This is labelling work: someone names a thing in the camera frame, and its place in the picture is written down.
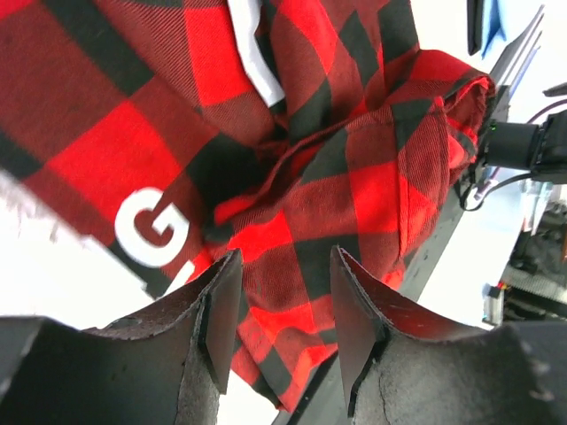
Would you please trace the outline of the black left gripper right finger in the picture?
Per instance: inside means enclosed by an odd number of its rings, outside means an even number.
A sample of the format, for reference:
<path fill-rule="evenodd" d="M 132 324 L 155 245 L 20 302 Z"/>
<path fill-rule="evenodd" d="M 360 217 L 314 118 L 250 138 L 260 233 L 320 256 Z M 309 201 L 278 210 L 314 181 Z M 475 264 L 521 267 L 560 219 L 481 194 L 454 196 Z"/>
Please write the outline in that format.
<path fill-rule="evenodd" d="M 330 286 L 353 423 L 565 423 L 564 322 L 468 326 L 382 284 L 339 247 Z"/>

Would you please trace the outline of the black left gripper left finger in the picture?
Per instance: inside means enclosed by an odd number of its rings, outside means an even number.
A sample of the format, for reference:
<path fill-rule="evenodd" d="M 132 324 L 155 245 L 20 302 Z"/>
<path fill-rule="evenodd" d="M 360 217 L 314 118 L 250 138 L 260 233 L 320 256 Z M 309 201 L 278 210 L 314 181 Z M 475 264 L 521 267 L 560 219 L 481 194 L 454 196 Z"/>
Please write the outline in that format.
<path fill-rule="evenodd" d="M 215 423 L 242 266 L 232 251 L 195 281 L 102 329 L 2 318 L 2 423 Z"/>

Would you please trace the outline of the red black plaid shirt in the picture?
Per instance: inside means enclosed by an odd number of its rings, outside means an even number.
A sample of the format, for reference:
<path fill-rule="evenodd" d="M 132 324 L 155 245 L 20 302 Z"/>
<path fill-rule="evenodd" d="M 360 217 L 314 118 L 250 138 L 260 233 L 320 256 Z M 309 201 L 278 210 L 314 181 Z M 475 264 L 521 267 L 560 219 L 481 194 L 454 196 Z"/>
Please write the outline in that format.
<path fill-rule="evenodd" d="M 475 159 L 491 79 L 407 1 L 265 1 L 245 73 L 225 1 L 4 1 L 1 165 L 161 296 L 243 255 L 233 370 L 293 410 L 337 349 L 330 251 L 401 284 Z"/>

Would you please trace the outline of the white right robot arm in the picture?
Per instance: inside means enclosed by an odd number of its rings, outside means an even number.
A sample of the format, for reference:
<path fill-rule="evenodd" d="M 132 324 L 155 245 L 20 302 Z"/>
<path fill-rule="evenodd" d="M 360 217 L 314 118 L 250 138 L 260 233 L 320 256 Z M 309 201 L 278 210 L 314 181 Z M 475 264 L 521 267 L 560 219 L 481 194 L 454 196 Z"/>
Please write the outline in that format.
<path fill-rule="evenodd" d="M 478 163 L 525 171 L 537 182 L 565 184 L 566 111 L 549 114 L 542 124 L 502 121 L 509 100 L 509 87 L 501 87 L 479 144 Z"/>

